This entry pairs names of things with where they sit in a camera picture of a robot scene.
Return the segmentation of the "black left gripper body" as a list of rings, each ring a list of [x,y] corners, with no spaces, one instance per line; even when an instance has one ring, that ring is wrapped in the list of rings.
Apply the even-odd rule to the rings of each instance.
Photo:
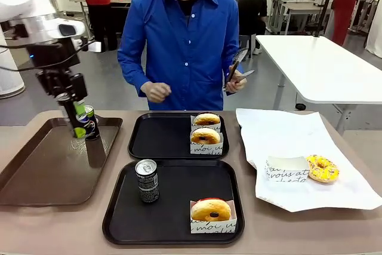
[[[81,49],[71,39],[30,44],[26,50],[30,56],[29,70],[47,69],[72,72],[71,67],[80,63],[78,53]]]

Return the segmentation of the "person's right hand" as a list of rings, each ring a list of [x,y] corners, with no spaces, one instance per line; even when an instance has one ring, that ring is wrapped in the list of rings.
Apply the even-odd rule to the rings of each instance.
[[[148,81],[140,89],[152,103],[162,103],[171,94],[171,87],[163,82]]]

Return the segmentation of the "person's left hand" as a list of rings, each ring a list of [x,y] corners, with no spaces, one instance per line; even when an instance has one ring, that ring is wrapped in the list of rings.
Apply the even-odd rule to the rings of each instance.
[[[235,70],[231,80],[226,84],[227,93],[237,93],[247,84],[247,79],[242,77],[242,73]]]

